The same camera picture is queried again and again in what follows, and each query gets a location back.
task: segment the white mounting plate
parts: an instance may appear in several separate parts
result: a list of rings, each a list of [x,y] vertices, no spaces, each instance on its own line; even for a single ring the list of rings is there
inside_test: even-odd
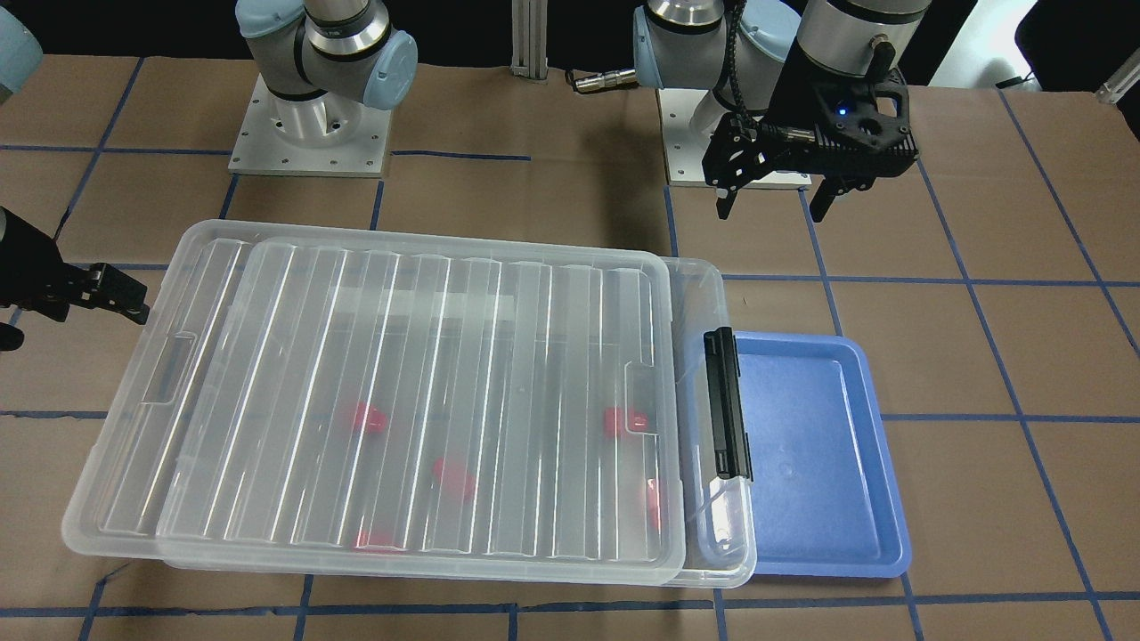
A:
[[[229,156],[229,171],[255,176],[334,176],[380,178],[388,155],[392,113],[365,108],[351,138],[332,147],[301,147],[274,124],[269,89],[258,83],[245,109],[242,130]]]
[[[665,139],[665,164],[669,185],[674,187],[705,187],[701,157],[708,148],[708,138],[689,127],[697,104],[707,94],[703,89],[658,89],[657,104],[661,111],[661,137]],[[746,189],[798,189],[812,184],[806,173],[775,171],[746,185]]]

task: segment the blue tray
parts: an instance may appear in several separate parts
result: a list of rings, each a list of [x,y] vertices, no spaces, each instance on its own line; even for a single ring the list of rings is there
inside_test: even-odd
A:
[[[863,350],[837,336],[736,332],[752,455],[756,574],[896,577],[911,562]]]

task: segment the metal post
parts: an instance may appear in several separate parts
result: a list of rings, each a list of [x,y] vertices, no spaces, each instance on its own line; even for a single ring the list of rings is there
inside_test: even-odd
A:
[[[1129,56],[1121,68],[1116,70],[1116,73],[1100,86],[1100,89],[1097,90],[1097,99],[1115,105],[1138,80],[1140,80],[1140,49]]]
[[[546,80],[546,2],[513,0],[514,52],[511,72],[529,80]]]

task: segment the black clip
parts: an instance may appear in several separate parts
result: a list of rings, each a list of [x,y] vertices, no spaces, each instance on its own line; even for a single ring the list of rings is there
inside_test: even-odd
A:
[[[712,449],[716,472],[723,479],[752,479],[752,455],[748,449],[744,415],[740,406],[740,358],[732,327],[705,333],[709,400],[712,411]]]

